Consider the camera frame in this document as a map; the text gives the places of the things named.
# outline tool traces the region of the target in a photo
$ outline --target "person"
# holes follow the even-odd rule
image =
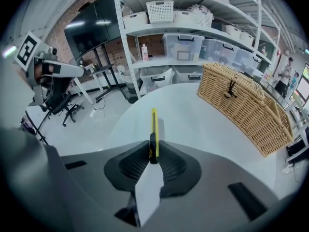
[[[282,97],[290,97],[294,91],[295,86],[297,85],[297,78],[299,77],[298,72],[295,72],[294,76],[289,80],[287,87],[285,88]]]
[[[293,67],[292,67],[293,59],[289,58],[288,65],[284,68],[282,73],[279,73],[280,81],[277,83],[275,90],[282,96],[285,89],[288,86],[289,80],[293,75]]]

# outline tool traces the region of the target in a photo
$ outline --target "bottle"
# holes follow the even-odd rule
[[[264,54],[265,51],[266,51],[266,47],[265,47],[265,45],[264,45],[263,48],[262,48],[262,54]]]
[[[143,44],[143,46],[141,47],[141,54],[143,56],[143,61],[148,61],[148,49],[147,46],[145,44]]]

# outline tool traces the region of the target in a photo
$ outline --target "cable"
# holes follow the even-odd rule
[[[95,106],[94,108],[95,108],[95,110],[97,110],[97,109],[104,109],[105,108],[105,104],[106,104],[106,102],[105,102],[105,98],[104,98],[104,96],[103,96],[103,100],[104,100],[104,105],[103,105],[103,107],[97,107],[97,106]]]
[[[108,114],[107,116],[115,116],[115,117],[120,118],[118,115],[115,115],[115,114]]]
[[[95,114],[97,114],[97,113],[99,113],[99,114],[103,113],[103,118],[102,118],[102,119],[97,119],[98,116],[95,116],[95,117],[94,117],[94,121],[95,121],[95,122],[103,121],[104,118],[105,118],[104,108],[105,108],[106,102],[105,102],[104,97],[103,97],[103,100],[104,100],[104,105],[103,105],[103,107],[97,107],[97,106],[94,107],[94,109],[95,109]]]

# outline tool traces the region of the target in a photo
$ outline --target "tv stand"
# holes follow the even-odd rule
[[[110,62],[110,59],[109,59],[109,57],[108,57],[108,55],[107,55],[107,52],[106,52],[106,49],[105,49],[105,45],[104,45],[104,44],[101,44],[101,47],[102,47],[102,50],[103,50],[105,59],[106,59],[106,61],[107,61],[107,65],[106,65],[106,66],[102,66],[101,60],[100,60],[100,58],[98,57],[97,49],[94,48],[93,51],[94,51],[94,53],[95,53],[95,56],[96,56],[96,59],[97,59],[97,61],[98,61],[98,64],[99,64],[100,69],[99,69],[98,71],[92,73],[91,75],[95,75],[95,74],[98,74],[98,73],[103,73],[103,75],[104,75],[104,77],[105,77],[105,79],[106,79],[106,82],[107,82],[109,88],[108,88],[106,91],[104,91],[103,94],[100,94],[98,97],[96,97],[96,103],[100,102],[100,100],[103,98],[104,95],[108,94],[109,92],[111,92],[111,91],[113,91],[113,90],[115,90],[115,89],[120,90],[121,93],[122,93],[122,95],[124,96],[124,98],[125,98],[126,100],[128,100],[128,98],[126,97],[126,95],[124,94],[124,92],[123,92],[123,90],[122,90],[122,87],[124,87],[125,84],[119,85],[119,83],[118,83],[118,81],[117,81],[117,78],[116,78],[116,76],[115,76],[115,73],[114,73],[114,71],[113,71],[113,69],[112,69],[112,66],[113,66],[114,64],[111,64],[111,62]],[[112,87],[112,86],[111,86],[111,83],[110,83],[110,81],[109,81],[109,79],[108,79],[108,77],[107,77],[107,75],[106,75],[106,71],[108,71],[108,70],[110,70],[111,73],[112,73],[112,77],[113,77],[113,79],[114,79],[114,81],[115,81],[115,83],[116,83],[116,87]]]

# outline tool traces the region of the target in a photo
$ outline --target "television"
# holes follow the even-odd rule
[[[64,34],[75,59],[119,38],[114,0],[96,0],[88,5],[66,26]]]

